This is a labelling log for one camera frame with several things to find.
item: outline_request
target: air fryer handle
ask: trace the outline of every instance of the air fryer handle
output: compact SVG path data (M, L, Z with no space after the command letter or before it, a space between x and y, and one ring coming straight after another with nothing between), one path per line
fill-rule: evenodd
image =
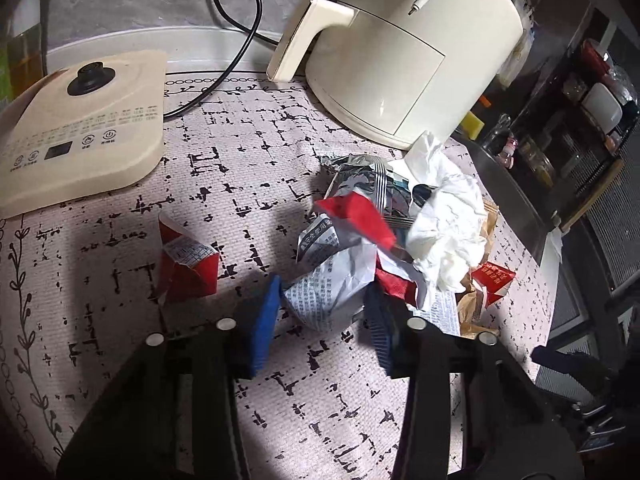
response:
M271 57L267 68L269 79L291 81L316 34L335 25L349 27L357 12L357 9L329 0L302 0Z

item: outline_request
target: white container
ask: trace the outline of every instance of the white container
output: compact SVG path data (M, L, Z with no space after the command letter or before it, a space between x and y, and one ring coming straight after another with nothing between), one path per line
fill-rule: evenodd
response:
M74 93L79 71L95 74L97 61L113 78ZM0 116L0 218L129 186L162 157L166 54L86 63L42 79Z
M620 103L602 83L591 87L582 101L582 107L591 114L605 135L618 126L622 118Z
M489 85L522 34L511 0L303 0L267 70L306 64L322 104L354 132L406 149L424 131L444 141Z

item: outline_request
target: trash pile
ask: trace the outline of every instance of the trash pile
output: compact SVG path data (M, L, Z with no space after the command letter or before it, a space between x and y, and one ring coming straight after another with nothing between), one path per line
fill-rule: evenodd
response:
M486 330L476 325L482 309L515 274L487 261L498 209L442 145L424 134L401 160L322 163L336 174L298 238L301 276L284 290L297 318L318 331L343 330L375 280L444 333Z

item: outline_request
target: table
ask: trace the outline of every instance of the table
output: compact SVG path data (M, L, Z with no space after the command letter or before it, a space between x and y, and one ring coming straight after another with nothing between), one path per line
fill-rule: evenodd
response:
M166 108L215 77L168 75ZM277 85L255 72L233 73L164 129L165 156L139 183L0 222L0 400L51 469L120 365L160 330L152 299L160 211L221 255L216 295L162 308L169 330L185 333L259 294L269 273L286 281L297 276L298 234L331 179L320 157L402 156L345 130L303 79ZM446 154L475 174L462 145L450 140ZM533 378L529 353L546 342L549 291L502 217L490 259L517 278L482 322L500 329ZM367 336L357 325L316 333L280 311L266 368L236 384L254 478L384 478L391 470L407 382L384 375ZM451 383L450 468L456 469L462 413L458 378ZM185 406L181 434L188 434L188 420ZM189 468L187 445L178 448L178 459Z

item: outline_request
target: black power cord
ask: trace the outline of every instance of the black power cord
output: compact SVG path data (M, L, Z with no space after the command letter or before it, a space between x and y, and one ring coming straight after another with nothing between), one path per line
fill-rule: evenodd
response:
M218 12L220 12L220 14L227 21L229 21L230 23L232 23L236 27L238 27L238 28L244 30L245 32L247 32L247 37L244 40L244 43L242 44L242 47L240 48L240 50L238 50L238 53L236 54L236 56L233 58L231 63L229 63L229 66L226 67L226 70L210 86L208 86L201 94L199 94L197 97L193 98L187 104L182 105L179 108L176 108L175 110L172 110L171 112L165 113L162 116L162 118L165 121L170 121L172 119L175 119L176 117L180 117L187 110L190 110L195 105L199 104L203 99L207 98L220 85L220 83L222 83L222 81L232 72L232 70L236 67L238 62L242 59L242 56L244 56L244 53L248 49L249 44L252 42L254 37L259 37L259 38L263 38L265 40L269 40L268 38L266 38L264 36L261 36L260 34L256 33L256 31L258 30L258 26L260 25L260 20L262 19L262 0L255 0L255 18L254 18L254 22L253 22L251 28L246 28L244 25L241 25L240 23L236 22L236 20L233 20L224 11L224 9L222 8L222 5L220 4L220 0L213 0L213 1L216 4L216 7L218 8ZM269 42L270 43L273 42L273 44L277 44L277 42L273 41L273 40L269 40Z
M229 16L226 13L226 10L222 6L222 3L220 2L220 0L213 0L213 3L215 4L216 9L220 13L220 16L222 16L225 20L227 20L229 23L231 23L231 25L235 25L237 28L239 28L243 32L246 32L247 34L249 32L251 32L251 30L248 27L245 27L242 23L236 22L236 20L234 20L231 16ZM265 43L269 43L271 45L278 46L278 42L276 40L272 40L271 38L267 38L266 36L263 36L263 35L259 34L258 32L256 32L254 34L254 36L256 38L258 38L259 40L264 41Z

